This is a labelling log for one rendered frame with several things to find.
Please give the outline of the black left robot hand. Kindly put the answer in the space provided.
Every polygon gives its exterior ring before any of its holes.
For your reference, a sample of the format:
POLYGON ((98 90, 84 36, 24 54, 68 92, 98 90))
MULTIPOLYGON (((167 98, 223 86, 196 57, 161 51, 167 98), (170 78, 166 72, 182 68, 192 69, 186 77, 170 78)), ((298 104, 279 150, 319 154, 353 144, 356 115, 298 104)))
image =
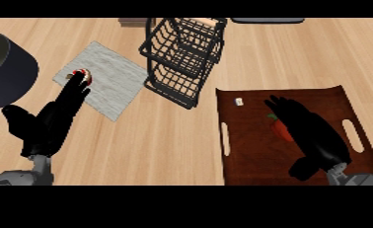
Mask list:
POLYGON ((77 72, 68 80, 58 98, 46 104, 39 115, 33 115, 20 106, 2 109, 8 119, 9 132, 24 140, 21 155, 52 157, 62 148, 73 119, 90 93, 84 75, 77 72))

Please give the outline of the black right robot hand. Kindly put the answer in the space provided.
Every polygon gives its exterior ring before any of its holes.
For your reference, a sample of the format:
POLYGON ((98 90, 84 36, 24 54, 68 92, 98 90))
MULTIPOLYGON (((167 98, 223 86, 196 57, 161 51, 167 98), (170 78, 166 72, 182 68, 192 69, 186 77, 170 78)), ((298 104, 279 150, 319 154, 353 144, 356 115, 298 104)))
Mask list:
POLYGON ((264 103, 306 154, 291 167, 291 176, 307 181, 319 170, 328 172, 337 165, 348 165, 351 156, 345 141, 323 117, 294 99, 272 95, 264 103))

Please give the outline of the red bell pepper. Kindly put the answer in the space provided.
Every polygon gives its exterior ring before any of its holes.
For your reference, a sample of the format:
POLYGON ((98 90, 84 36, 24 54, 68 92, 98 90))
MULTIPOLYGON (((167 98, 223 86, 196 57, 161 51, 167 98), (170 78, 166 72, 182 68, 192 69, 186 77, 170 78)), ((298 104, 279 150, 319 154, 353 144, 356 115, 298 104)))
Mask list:
POLYGON ((275 114, 267 114, 267 117, 275 120, 270 128, 272 128, 275 134, 278 135, 278 137, 288 142, 294 142, 294 137, 288 131, 288 127, 285 126, 285 124, 279 120, 278 116, 275 114))

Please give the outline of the dark brown wooden tray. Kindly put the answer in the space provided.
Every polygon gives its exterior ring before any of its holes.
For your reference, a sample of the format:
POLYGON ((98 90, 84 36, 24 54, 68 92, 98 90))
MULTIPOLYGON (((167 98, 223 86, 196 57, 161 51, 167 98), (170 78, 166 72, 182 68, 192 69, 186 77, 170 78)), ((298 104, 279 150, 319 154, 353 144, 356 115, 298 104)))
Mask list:
POLYGON ((363 150, 350 152, 351 164, 345 174, 373 174, 373 146, 359 121, 344 89, 255 90, 216 92, 222 139, 223 175, 230 186, 326 186, 326 172, 317 172, 307 181, 289 175, 289 170, 304 153, 297 144, 275 134, 273 119, 264 101, 270 96, 294 99, 328 121, 339 135, 345 135, 342 123, 356 128, 363 150), (242 98, 244 106, 235 99, 242 98))

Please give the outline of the red rimmed can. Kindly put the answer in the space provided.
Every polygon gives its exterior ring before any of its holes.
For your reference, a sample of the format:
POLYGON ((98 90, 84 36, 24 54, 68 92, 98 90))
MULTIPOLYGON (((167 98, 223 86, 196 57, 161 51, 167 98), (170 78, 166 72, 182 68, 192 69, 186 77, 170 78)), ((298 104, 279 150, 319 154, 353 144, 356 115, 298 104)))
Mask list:
POLYGON ((86 82, 86 83, 87 83, 87 86, 90 86, 92 80, 93 80, 90 71, 89 71, 86 68, 80 68, 80 69, 73 70, 73 75, 74 75, 77 72, 81 72, 81 73, 83 73, 83 76, 84 76, 81 82, 86 82))

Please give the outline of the dark round pot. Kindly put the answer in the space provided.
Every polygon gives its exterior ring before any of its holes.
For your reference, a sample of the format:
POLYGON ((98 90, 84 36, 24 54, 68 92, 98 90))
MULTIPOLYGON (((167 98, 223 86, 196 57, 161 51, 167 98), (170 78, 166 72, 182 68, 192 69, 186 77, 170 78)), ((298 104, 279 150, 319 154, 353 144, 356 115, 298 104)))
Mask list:
POLYGON ((28 93, 39 72, 36 57, 0 34, 0 108, 15 103, 28 93))

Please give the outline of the grey cloth placemat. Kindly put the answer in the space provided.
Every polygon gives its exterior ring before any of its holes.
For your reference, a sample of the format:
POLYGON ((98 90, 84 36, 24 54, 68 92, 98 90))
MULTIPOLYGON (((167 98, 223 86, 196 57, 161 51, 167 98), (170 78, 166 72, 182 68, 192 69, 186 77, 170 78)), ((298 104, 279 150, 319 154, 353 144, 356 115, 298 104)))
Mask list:
POLYGON ((148 79, 148 70, 121 54, 93 41, 62 68, 53 80, 62 86, 76 69, 92 74, 86 103, 115 121, 133 102, 148 79))

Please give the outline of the brown wooden block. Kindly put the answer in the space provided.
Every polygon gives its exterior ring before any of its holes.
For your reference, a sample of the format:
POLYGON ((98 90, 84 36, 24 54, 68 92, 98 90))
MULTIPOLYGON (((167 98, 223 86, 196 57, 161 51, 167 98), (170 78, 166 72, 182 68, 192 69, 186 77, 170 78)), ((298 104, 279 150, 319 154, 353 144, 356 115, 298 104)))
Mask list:
POLYGON ((118 22, 123 27, 145 27, 148 19, 146 18, 120 18, 118 22))

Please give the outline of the dark grey flat appliance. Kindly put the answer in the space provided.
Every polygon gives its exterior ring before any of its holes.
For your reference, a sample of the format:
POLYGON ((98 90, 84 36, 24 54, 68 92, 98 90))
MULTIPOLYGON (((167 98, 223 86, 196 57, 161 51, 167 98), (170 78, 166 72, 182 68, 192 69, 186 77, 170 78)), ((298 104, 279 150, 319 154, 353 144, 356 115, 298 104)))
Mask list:
POLYGON ((300 24, 306 18, 232 18, 238 24, 300 24))

